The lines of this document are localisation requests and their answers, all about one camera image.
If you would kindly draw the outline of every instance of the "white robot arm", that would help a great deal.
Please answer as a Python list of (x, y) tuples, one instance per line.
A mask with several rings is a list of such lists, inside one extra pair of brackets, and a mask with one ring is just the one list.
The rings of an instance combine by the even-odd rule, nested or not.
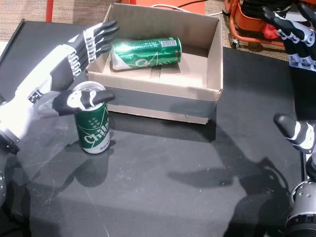
[(10, 152), (35, 119), (74, 114), (114, 99), (109, 91), (66, 91), (89, 63), (111, 49), (116, 21), (100, 23), (55, 47), (22, 81), (14, 98), (0, 105), (0, 136)]

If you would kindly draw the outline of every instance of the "black table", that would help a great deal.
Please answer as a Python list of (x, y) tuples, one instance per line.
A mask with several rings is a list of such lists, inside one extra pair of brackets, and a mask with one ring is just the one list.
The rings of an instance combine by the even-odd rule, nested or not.
[[(0, 64), (0, 93), (12, 98), (41, 58), (84, 28), (25, 22)], [(277, 112), (294, 112), (287, 63), (224, 48), (224, 92), (208, 125), (111, 113), (110, 148), (93, 156), (80, 149), (73, 116), (34, 122), (18, 155), (2, 159), (0, 233), (281, 236), (301, 174)]]

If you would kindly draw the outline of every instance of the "green beer can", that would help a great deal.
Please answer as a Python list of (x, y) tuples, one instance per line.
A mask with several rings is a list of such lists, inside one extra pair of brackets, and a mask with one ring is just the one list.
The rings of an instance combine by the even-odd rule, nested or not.
[(179, 38), (136, 40), (114, 43), (111, 59), (114, 70), (151, 67), (181, 61)]
[[(94, 81), (78, 84), (74, 90), (102, 91), (104, 86)], [(90, 154), (98, 154), (107, 149), (110, 143), (109, 113), (105, 103), (81, 111), (75, 115), (79, 141), (82, 149)]]

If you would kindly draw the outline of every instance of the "white cable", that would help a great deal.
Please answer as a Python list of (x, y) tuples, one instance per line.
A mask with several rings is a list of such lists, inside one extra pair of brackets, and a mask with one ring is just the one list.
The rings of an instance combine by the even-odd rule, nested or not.
[[(174, 8), (174, 9), (177, 9), (177, 10), (183, 11), (183, 12), (190, 12), (190, 11), (187, 11), (185, 9), (179, 8), (177, 6), (172, 6), (172, 5), (167, 5), (167, 4), (155, 4), (155, 5), (152, 5), (151, 7), (157, 7), (157, 6), (164, 6), (164, 7)], [(212, 13), (212, 14), (207, 14), (206, 16), (216, 16), (216, 15), (219, 15), (219, 14), (222, 14), (222, 12), (216, 12), (216, 13)]]

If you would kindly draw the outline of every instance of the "cardboard box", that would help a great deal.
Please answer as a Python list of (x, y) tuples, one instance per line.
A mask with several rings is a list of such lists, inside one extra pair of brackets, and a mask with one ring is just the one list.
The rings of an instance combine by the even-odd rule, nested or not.
[(219, 18), (144, 6), (111, 5), (118, 38), (179, 37), (182, 60), (161, 68), (111, 70), (109, 54), (88, 69), (88, 79), (116, 94), (110, 111), (206, 124), (223, 91), (222, 26)]

